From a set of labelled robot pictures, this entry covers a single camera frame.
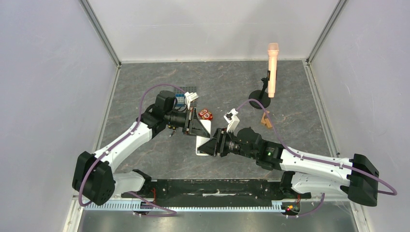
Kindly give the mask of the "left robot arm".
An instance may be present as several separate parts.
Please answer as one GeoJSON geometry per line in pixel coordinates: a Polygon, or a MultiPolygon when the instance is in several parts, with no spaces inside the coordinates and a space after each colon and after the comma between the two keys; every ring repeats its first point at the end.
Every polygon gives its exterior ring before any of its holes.
{"type": "Polygon", "coordinates": [[[115,173],[129,155],[165,128],[181,128],[185,135],[197,139],[210,138],[211,121],[200,119],[194,107],[182,112],[176,110],[175,101],[175,93],[161,91],[155,103],[113,142],[93,153],[82,152],[77,158],[72,188],[96,205],[103,205],[113,195],[130,191],[139,197],[147,197],[152,185],[142,172],[115,173]]]}

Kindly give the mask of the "white remote control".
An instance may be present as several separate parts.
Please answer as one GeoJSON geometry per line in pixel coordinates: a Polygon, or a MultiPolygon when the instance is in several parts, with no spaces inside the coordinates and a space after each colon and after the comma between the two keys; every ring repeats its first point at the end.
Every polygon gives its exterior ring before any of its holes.
{"type": "MultiPolygon", "coordinates": [[[[211,121],[210,120],[204,120],[200,119],[200,122],[202,125],[205,127],[206,131],[208,133],[211,133],[211,121]]],[[[196,147],[195,147],[195,154],[197,156],[208,156],[207,153],[203,153],[199,150],[199,147],[206,143],[208,140],[210,140],[209,137],[203,137],[203,136],[196,136],[196,147]]]]}

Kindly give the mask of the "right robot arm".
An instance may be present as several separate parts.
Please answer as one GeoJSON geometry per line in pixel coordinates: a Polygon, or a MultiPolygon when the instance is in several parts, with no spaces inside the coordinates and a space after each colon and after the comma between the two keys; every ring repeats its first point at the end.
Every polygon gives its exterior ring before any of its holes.
{"type": "Polygon", "coordinates": [[[218,128],[209,140],[196,143],[198,153],[224,157],[230,153],[256,161],[266,170],[284,172],[279,191],[285,197],[296,193],[327,193],[343,196],[355,203],[375,207],[378,203],[379,171],[364,155],[352,159],[304,153],[282,144],[264,140],[252,128],[236,135],[218,128]]]}

